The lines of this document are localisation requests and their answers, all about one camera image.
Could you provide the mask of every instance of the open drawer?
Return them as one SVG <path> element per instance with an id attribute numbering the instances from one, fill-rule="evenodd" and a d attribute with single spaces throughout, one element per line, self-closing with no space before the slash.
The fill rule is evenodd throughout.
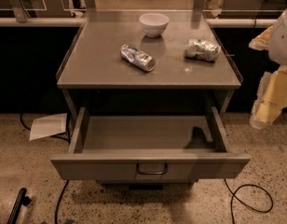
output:
<path id="1" fill-rule="evenodd" d="M 80 109 L 61 178 L 100 183 L 193 183 L 235 178 L 248 163 L 231 153 L 215 106 L 205 116 L 90 116 Z"/>

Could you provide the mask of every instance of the terrazzo floor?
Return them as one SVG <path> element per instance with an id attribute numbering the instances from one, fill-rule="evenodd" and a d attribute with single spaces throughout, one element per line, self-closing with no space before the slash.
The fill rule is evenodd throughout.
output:
<path id="1" fill-rule="evenodd" d="M 27 126 L 45 114 L 24 114 Z M 226 113 L 225 132 L 232 152 L 245 152 L 251 161 L 232 180 L 266 189 L 274 201 L 266 214 L 233 201 L 236 223 L 287 223 L 287 113 L 272 127 L 259 131 L 249 114 Z M 17 223 L 55 223 L 55 210 L 65 181 L 49 158 L 64 153 L 68 143 L 55 138 L 29 141 L 19 114 L 0 114 L 0 223 L 7 223 L 21 188 L 32 202 L 20 210 Z M 251 206 L 267 210 L 271 202 L 260 189 L 246 187 L 237 193 Z M 232 195 L 223 180 L 199 180 L 192 187 L 167 185 L 163 189 L 131 190 L 128 186 L 101 186 L 95 181 L 70 181 L 58 211 L 58 223 L 232 223 Z"/>

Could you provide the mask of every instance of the aluminum can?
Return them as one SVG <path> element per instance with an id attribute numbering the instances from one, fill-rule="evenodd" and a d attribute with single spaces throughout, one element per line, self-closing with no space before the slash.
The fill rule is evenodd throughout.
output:
<path id="1" fill-rule="evenodd" d="M 127 44 L 121 47 L 121 57 L 146 72 L 152 71 L 156 63 L 150 55 Z"/>
<path id="2" fill-rule="evenodd" d="M 221 47 L 204 39 L 189 39 L 185 46 L 184 56 L 192 59 L 215 62 Z"/>

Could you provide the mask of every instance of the drawer front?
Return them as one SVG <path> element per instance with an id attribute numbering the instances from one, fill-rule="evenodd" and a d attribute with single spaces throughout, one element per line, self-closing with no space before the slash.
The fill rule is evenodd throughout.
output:
<path id="1" fill-rule="evenodd" d="M 97 180 L 104 183 L 180 183 L 206 178 L 235 178 L 245 166 L 235 160 L 228 163 L 188 164 L 53 162 L 65 180 Z"/>

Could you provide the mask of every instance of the metal leg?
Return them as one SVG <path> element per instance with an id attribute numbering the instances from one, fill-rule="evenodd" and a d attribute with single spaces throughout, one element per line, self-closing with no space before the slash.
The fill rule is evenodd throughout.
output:
<path id="1" fill-rule="evenodd" d="M 231 97 L 233 96 L 233 94 L 234 94 L 234 90 L 229 90 L 229 91 L 227 91 L 226 96 L 225 96 L 225 99 L 224 99 L 224 101 L 222 102 L 221 108 L 220 108 L 220 110 L 219 110 L 219 113 L 220 113 L 220 116 L 221 116 L 221 117 L 222 117 L 223 114 L 226 112 L 226 109 L 227 109 L 227 107 L 228 107 L 228 105 L 229 105 L 229 102 L 230 102 Z"/>
<path id="2" fill-rule="evenodd" d="M 75 127 L 75 123 L 77 121 L 77 108 L 75 106 L 74 101 L 72 100 L 72 97 L 69 94 L 68 90 L 61 90 L 63 93 L 63 96 L 66 100 L 66 103 L 68 104 L 68 107 L 70 109 L 70 113 L 71 113 L 71 125 L 72 125 L 72 129 Z"/>
<path id="3" fill-rule="evenodd" d="M 13 7 L 13 12 L 17 22 L 27 22 L 28 21 L 28 13 L 25 11 L 22 5 L 21 0 L 9 0 L 10 4 Z"/>

